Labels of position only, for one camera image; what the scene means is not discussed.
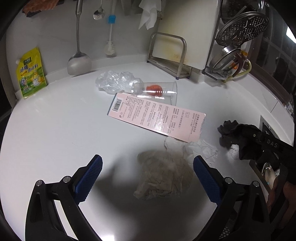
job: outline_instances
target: window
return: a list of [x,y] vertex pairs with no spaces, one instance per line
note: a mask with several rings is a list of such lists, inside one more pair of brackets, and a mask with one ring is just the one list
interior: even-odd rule
[[251,74],[267,86],[283,104],[296,94],[296,40],[279,13],[266,4],[269,25],[254,39],[249,51]]

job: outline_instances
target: stainless steel pot lid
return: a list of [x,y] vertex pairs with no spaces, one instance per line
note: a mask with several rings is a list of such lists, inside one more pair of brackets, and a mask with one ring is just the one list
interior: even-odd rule
[[227,23],[244,12],[261,12],[264,0],[223,0],[220,7],[220,16],[223,23]]
[[215,57],[212,58],[209,63],[212,73],[217,73],[224,68],[227,68],[231,62],[235,59],[235,55],[240,53],[240,48],[233,45],[227,46],[220,51]]
[[264,32],[268,17],[260,12],[245,12],[227,22],[218,32],[216,42],[222,46],[240,46]]

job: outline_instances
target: pink cardboard packaging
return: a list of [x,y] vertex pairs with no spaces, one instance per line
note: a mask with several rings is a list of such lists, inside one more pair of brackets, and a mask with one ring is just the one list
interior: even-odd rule
[[117,93],[108,116],[182,141],[198,141],[205,114]]

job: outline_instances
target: cutting board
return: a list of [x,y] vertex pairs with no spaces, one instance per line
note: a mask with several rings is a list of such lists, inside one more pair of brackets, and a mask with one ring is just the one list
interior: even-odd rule
[[[187,42],[184,64],[204,69],[218,18],[219,0],[169,0],[158,32],[181,36]],[[179,39],[157,35],[153,56],[180,62]]]

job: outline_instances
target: white tile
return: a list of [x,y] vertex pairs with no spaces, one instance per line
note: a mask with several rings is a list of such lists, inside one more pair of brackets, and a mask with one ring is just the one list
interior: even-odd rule
[[271,112],[277,104],[278,100],[276,97],[251,74],[244,75],[234,80],[259,100],[269,112]]
[[294,122],[292,116],[287,112],[284,106],[278,102],[271,112],[273,117],[280,124],[291,143],[294,139]]

